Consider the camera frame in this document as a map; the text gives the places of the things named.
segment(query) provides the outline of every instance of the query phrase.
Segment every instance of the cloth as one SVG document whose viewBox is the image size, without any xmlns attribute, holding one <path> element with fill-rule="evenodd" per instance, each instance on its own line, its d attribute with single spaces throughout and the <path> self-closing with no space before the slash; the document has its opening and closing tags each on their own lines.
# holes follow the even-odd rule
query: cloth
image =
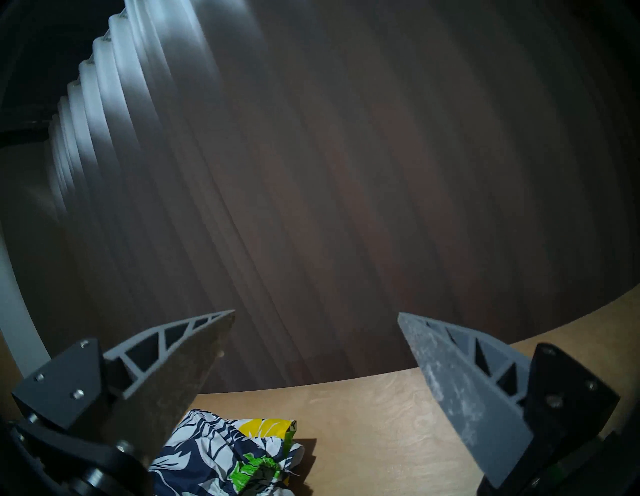
<svg viewBox="0 0 640 496">
<path fill-rule="evenodd" d="M 191 410 L 149 467 L 156 496 L 293 496 L 291 470 L 304 455 L 295 420 L 224 420 Z"/>
</svg>

